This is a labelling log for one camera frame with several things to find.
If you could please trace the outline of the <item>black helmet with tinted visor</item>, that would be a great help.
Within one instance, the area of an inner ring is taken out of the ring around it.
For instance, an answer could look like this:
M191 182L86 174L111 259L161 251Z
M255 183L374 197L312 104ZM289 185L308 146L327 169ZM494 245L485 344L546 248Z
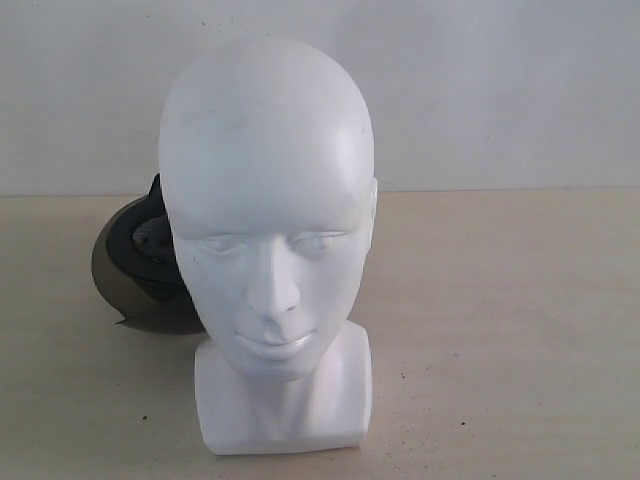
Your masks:
M119 325L162 335L204 331L176 263L159 175L147 194L104 225L91 274L99 294L122 316Z

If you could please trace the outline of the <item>white mannequin head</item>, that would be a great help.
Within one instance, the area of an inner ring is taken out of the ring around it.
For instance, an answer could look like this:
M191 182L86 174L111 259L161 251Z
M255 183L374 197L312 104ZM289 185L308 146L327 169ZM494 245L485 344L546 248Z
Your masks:
M161 189L207 332L197 413L218 455L358 446L372 410L366 330L349 318L377 205L365 99L306 44L227 44L165 104Z

